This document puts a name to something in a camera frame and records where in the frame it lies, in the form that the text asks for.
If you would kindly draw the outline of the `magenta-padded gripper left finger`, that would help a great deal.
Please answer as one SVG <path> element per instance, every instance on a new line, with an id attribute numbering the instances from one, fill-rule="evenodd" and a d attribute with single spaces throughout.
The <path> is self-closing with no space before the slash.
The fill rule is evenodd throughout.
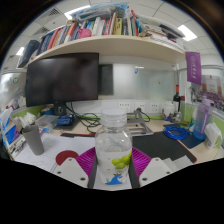
<path id="1" fill-rule="evenodd" d="M 53 173 L 76 185 L 92 189 L 97 171 L 95 148 L 78 155 L 66 150 L 56 156 L 56 167 Z"/>

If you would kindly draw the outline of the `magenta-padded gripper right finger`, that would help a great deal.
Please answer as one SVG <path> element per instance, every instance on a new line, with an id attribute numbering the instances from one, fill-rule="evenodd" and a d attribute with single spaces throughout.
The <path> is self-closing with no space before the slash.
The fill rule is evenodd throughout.
<path id="1" fill-rule="evenodd" d="M 143 187 L 172 174 L 173 171 L 159 158 L 151 158 L 133 148 L 129 165 L 129 178 L 133 189 Z"/>

